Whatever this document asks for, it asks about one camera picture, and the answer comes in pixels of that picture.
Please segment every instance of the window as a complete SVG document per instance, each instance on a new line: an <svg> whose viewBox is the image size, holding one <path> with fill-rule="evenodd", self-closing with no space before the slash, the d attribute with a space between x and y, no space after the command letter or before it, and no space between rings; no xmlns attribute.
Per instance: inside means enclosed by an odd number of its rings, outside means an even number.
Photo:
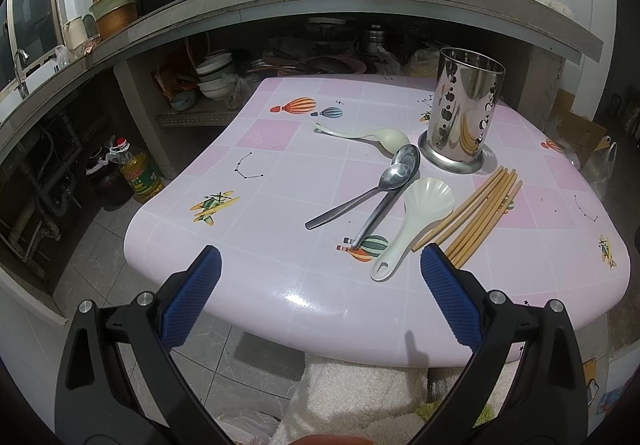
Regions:
<svg viewBox="0 0 640 445"><path fill-rule="evenodd" d="M31 64L58 44L57 17L52 0L11 0L15 43L29 55Z"/></svg>
<svg viewBox="0 0 640 445"><path fill-rule="evenodd" d="M14 78L14 61L6 20L6 0L4 0L0 4L0 89L8 85Z"/></svg>

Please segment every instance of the sink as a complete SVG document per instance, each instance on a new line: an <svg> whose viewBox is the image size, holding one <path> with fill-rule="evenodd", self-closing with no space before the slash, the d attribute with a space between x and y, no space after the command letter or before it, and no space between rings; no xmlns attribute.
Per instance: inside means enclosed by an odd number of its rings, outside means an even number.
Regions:
<svg viewBox="0 0 640 445"><path fill-rule="evenodd" d="M41 85L55 75L58 70L58 65L55 60L49 60L35 70L31 75L27 76L27 88L29 94L38 89ZM0 102L0 124L6 120L9 115L14 111L18 105L22 102L20 92L17 89L10 92L2 102Z"/></svg>

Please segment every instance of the screw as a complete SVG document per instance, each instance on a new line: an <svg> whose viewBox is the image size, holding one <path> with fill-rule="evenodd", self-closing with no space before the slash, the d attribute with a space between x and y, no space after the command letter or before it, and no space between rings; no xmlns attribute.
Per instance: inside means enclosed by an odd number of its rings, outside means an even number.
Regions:
<svg viewBox="0 0 640 445"><path fill-rule="evenodd" d="M136 302L141 306L149 306L154 301L154 294L150 291L143 291L138 297L136 297Z"/></svg>
<svg viewBox="0 0 640 445"><path fill-rule="evenodd" d="M94 303L90 300L83 300L78 306L78 311L80 313L87 313L92 307L94 307Z"/></svg>
<svg viewBox="0 0 640 445"><path fill-rule="evenodd" d="M549 302L549 307L556 313L562 313L564 304L562 304L558 299L553 299L551 302Z"/></svg>
<svg viewBox="0 0 640 445"><path fill-rule="evenodd" d="M507 295L502 293L500 290L492 290L489 292L489 300L494 304L504 304L507 300Z"/></svg>

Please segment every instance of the kitchen counter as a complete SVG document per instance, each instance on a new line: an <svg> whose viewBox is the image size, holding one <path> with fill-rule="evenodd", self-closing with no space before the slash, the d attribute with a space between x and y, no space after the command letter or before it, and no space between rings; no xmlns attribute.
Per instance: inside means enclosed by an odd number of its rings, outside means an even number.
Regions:
<svg viewBox="0 0 640 445"><path fill-rule="evenodd" d="M532 51L524 57L529 64L528 69L523 69L524 83L512 93L515 102L510 105L537 126L546 121L564 60L579 63L584 54L598 61L602 51L602 42L585 28L533 0L178 0L140 18L35 89L0 126L0 160L71 91L97 73L126 63L140 53L231 24L329 12L380 12L441 19L529 44ZM541 72L548 78L541 78ZM125 90L123 93L131 108Z"/></svg>

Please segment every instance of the kitchen faucet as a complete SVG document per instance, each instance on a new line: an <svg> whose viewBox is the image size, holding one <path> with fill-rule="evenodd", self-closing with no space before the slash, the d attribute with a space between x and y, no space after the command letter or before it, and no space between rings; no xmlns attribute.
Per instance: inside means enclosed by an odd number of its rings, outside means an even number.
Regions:
<svg viewBox="0 0 640 445"><path fill-rule="evenodd" d="M18 48L14 54L14 72L15 78L18 80L18 92L24 100L29 96L29 89L27 88L27 79L22 79L20 74L22 73L22 65L27 63L29 56L25 50Z"/></svg>

